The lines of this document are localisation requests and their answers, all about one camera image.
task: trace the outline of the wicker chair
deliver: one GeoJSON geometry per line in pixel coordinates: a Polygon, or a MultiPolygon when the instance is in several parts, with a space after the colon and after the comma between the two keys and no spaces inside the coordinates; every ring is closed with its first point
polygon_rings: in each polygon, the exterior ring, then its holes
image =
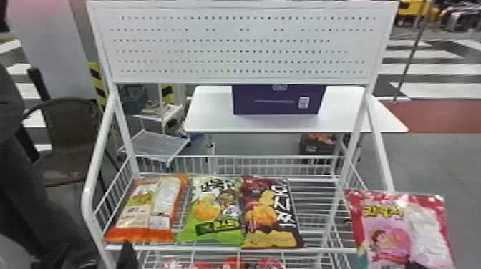
{"type": "MultiPolygon", "coordinates": [[[[52,151],[34,163],[35,170],[43,177],[44,186],[84,182],[99,127],[97,106],[76,97],[51,99],[31,108],[24,119],[37,110],[44,115],[52,144],[52,151]]],[[[99,181],[105,192],[101,175],[99,181]]]]}

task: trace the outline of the green snack bag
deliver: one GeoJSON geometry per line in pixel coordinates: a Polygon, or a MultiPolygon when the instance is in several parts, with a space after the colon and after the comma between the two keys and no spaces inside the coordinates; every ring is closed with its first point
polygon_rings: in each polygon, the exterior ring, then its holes
{"type": "Polygon", "coordinates": [[[242,245],[242,183],[242,177],[195,176],[192,205],[177,241],[217,240],[242,245]]]}

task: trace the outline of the white metal display rack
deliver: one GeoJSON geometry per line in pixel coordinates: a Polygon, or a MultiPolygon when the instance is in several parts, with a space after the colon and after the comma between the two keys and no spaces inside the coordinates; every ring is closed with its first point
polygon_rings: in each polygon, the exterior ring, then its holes
{"type": "MultiPolygon", "coordinates": [[[[157,160],[164,163],[166,167],[170,166],[170,163],[175,156],[177,156],[179,152],[190,143],[189,137],[177,137],[165,134],[167,122],[174,116],[183,114],[183,107],[184,106],[181,104],[168,104],[167,111],[162,112],[159,117],[142,114],[133,115],[139,119],[140,125],[142,126],[142,129],[131,139],[132,147],[136,156],[157,160]],[[160,122],[162,134],[147,131],[143,122],[144,119],[160,122]]],[[[119,147],[117,151],[127,154],[125,145],[119,147]]]]}
{"type": "MultiPolygon", "coordinates": [[[[349,84],[363,86],[364,92],[349,146],[337,143],[333,156],[177,156],[171,162],[174,172],[287,177],[307,248],[241,250],[214,242],[137,243],[143,268],[160,268],[170,258],[187,266],[210,261],[218,268],[228,257],[254,263],[265,256],[277,257],[287,268],[351,267],[347,255],[356,250],[342,190],[366,188],[351,164],[366,114],[381,180],[386,189],[394,190],[371,95],[397,2],[88,1],[87,8],[111,93],[82,195],[82,214],[107,268],[115,267],[110,252],[120,245],[106,243],[103,237],[132,182],[167,171],[155,158],[134,154],[116,84],[161,82],[349,84]],[[114,116],[127,158],[94,203],[114,116]]],[[[183,193],[174,232],[185,224],[189,207],[190,186],[183,193]]]]}

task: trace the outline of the white stripe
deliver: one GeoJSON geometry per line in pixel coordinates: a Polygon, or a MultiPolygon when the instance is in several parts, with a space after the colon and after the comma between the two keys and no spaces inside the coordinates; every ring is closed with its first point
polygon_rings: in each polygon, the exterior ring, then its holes
{"type": "Polygon", "coordinates": [[[44,128],[44,115],[42,115],[42,112],[40,110],[35,111],[24,120],[24,126],[26,128],[44,128]]]}
{"type": "Polygon", "coordinates": [[[14,64],[7,67],[7,72],[12,76],[26,75],[26,70],[30,68],[30,64],[14,64]]]}
{"type": "MultiPolygon", "coordinates": [[[[379,101],[392,101],[394,99],[394,96],[379,96],[376,97],[379,101]]],[[[397,101],[411,101],[410,98],[405,97],[405,96],[398,96],[397,101]]]]}
{"type": "Polygon", "coordinates": [[[403,83],[409,98],[481,98],[481,83],[403,83]]]}
{"type": "MultiPolygon", "coordinates": [[[[380,74],[402,74],[406,64],[383,64],[380,74]]],[[[408,74],[480,75],[481,64],[411,64],[408,74]]]]}
{"type": "Polygon", "coordinates": [[[51,144],[35,144],[37,151],[52,150],[51,144]]]}
{"type": "Polygon", "coordinates": [[[454,43],[458,43],[460,45],[463,45],[463,46],[466,46],[466,47],[469,47],[471,49],[477,49],[479,51],[481,51],[481,43],[479,42],[476,42],[476,41],[473,41],[473,40],[452,40],[454,43]]]}
{"type": "MultiPolygon", "coordinates": [[[[403,49],[403,50],[388,50],[384,53],[384,58],[409,58],[411,54],[411,50],[403,49]]],[[[418,50],[414,53],[414,58],[423,58],[423,59],[430,59],[430,58],[448,58],[448,59],[457,59],[461,58],[461,56],[456,55],[451,52],[446,52],[444,50],[418,50]]]]}
{"type": "Polygon", "coordinates": [[[0,44],[0,54],[3,54],[5,52],[10,52],[11,50],[14,50],[19,47],[21,47],[21,44],[20,44],[20,40],[18,39],[5,42],[3,44],[0,44]]]}
{"type": "Polygon", "coordinates": [[[40,99],[37,88],[33,83],[15,83],[23,99],[40,99]]]}
{"type": "MultiPolygon", "coordinates": [[[[389,42],[387,43],[388,46],[408,46],[408,47],[412,47],[414,46],[414,40],[411,40],[411,39],[406,39],[406,40],[389,40],[389,42]]],[[[431,45],[426,43],[426,42],[423,42],[423,41],[420,41],[418,44],[417,44],[417,47],[430,47],[431,45]]]]}

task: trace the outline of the snack bag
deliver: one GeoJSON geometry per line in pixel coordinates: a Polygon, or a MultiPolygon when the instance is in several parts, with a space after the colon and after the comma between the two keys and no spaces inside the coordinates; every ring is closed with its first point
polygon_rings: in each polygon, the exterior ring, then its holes
{"type": "Polygon", "coordinates": [[[105,235],[108,242],[173,242],[172,227],[187,175],[136,180],[117,223],[105,235]]]}
{"type": "Polygon", "coordinates": [[[149,216],[157,191],[158,181],[136,180],[133,184],[129,200],[114,227],[105,234],[108,242],[137,242],[148,240],[149,216]]]}
{"type": "Polygon", "coordinates": [[[454,269],[444,199],[439,195],[410,195],[406,217],[411,235],[412,268],[454,269]]]}
{"type": "Polygon", "coordinates": [[[178,200],[189,177],[177,174],[154,179],[159,183],[149,217],[149,239],[155,242],[174,242],[171,227],[175,220],[178,200]]]}
{"type": "Polygon", "coordinates": [[[196,262],[190,266],[190,269],[214,269],[214,265],[208,262],[196,262]]]}
{"type": "Polygon", "coordinates": [[[176,259],[170,259],[162,265],[162,269],[185,269],[185,266],[176,259]]]}
{"type": "Polygon", "coordinates": [[[227,258],[221,265],[220,269],[248,269],[249,264],[245,263],[243,259],[237,257],[227,258]]]}
{"type": "Polygon", "coordinates": [[[217,240],[241,245],[242,177],[200,175],[193,178],[193,198],[187,222],[177,241],[217,240]]]}
{"type": "Polygon", "coordinates": [[[303,248],[288,180],[244,177],[242,248],[303,248]]]}
{"type": "Polygon", "coordinates": [[[345,190],[359,269],[454,269],[435,196],[345,190]]]}
{"type": "Polygon", "coordinates": [[[286,269],[286,266],[276,258],[260,258],[256,269],[286,269]]]}

